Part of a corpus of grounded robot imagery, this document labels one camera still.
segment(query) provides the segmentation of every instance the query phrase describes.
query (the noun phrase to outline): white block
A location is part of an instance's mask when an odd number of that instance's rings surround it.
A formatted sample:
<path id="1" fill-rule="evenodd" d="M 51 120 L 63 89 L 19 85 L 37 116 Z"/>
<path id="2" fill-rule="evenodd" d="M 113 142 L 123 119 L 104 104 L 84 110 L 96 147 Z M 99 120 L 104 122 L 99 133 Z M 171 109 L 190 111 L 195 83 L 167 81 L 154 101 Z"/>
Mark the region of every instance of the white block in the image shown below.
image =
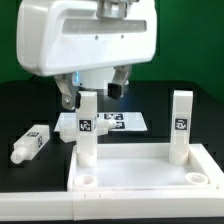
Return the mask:
<path id="1" fill-rule="evenodd" d="M 32 160 L 49 139 L 48 125 L 34 125 L 14 144 L 12 162 L 19 164 L 24 160 Z"/>
<path id="2" fill-rule="evenodd" d="M 174 91 L 169 161 L 174 165 L 188 162 L 193 92 Z"/>
<path id="3" fill-rule="evenodd" d="M 97 136 L 108 134 L 108 130 L 115 128 L 117 125 L 116 121 L 104 120 L 97 118 Z M 59 133 L 60 138 L 65 143 L 76 141 L 77 131 L 76 131 L 76 122 L 71 123 L 60 123 L 59 124 Z"/>
<path id="4" fill-rule="evenodd" d="M 79 93 L 80 108 L 76 109 L 78 164 L 92 167 L 97 163 L 97 93 Z"/>

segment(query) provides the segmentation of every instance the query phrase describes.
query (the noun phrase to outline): upright white block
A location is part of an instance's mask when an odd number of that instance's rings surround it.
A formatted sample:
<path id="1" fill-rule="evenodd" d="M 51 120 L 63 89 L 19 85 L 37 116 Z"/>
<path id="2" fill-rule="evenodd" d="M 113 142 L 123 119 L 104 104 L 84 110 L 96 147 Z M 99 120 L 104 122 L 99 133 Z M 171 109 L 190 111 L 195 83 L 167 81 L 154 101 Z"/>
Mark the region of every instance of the upright white block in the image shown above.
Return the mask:
<path id="1" fill-rule="evenodd" d="M 78 164 L 93 167 L 97 163 L 97 93 L 79 93 L 80 108 L 76 109 Z"/>
<path id="2" fill-rule="evenodd" d="M 169 161 L 174 165 L 188 162 L 192 91 L 174 91 Z"/>

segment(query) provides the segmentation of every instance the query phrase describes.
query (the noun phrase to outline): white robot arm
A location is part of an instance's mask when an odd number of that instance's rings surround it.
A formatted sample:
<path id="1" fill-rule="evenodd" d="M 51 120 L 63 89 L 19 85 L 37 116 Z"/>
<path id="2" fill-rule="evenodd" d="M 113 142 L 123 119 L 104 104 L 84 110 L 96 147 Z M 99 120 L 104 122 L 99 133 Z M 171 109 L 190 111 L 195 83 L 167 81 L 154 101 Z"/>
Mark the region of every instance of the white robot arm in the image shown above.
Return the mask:
<path id="1" fill-rule="evenodd" d="M 23 0 L 17 57 L 25 70 L 55 76 L 63 106 L 74 109 L 77 71 L 84 87 L 98 88 L 89 78 L 96 74 L 95 83 L 112 82 L 109 95 L 121 96 L 131 64 L 152 59 L 156 30 L 154 0 Z"/>

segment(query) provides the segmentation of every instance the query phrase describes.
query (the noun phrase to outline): white plastic housing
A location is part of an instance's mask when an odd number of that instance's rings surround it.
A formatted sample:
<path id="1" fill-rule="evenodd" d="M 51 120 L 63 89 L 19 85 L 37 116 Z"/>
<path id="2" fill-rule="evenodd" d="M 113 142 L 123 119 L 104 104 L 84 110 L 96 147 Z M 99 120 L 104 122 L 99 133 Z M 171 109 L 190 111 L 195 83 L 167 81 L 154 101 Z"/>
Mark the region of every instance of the white plastic housing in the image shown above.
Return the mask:
<path id="1" fill-rule="evenodd" d="M 24 160 L 32 160 L 49 139 L 48 125 L 34 125 L 14 144 L 12 162 L 19 164 Z"/>
<path id="2" fill-rule="evenodd" d="M 23 0 L 17 57 L 31 73 L 50 76 L 150 61 L 155 52 L 154 0 L 133 3 L 124 20 L 96 17 L 93 0 Z"/>

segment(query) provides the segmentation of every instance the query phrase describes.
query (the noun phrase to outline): metal gripper part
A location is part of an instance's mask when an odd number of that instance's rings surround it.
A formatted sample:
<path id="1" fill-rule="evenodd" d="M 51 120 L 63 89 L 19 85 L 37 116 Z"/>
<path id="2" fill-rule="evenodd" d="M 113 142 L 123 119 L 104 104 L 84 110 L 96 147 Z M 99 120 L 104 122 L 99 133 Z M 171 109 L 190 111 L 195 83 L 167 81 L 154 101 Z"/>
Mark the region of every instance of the metal gripper part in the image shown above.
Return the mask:
<path id="1" fill-rule="evenodd" d="M 127 15 L 128 5 L 139 0 L 97 0 L 97 17 L 122 19 Z"/>
<path id="2" fill-rule="evenodd" d="M 62 106 L 67 110 L 75 109 L 75 97 L 78 87 L 72 85 L 73 74 L 57 75 L 54 77 L 62 93 Z"/>

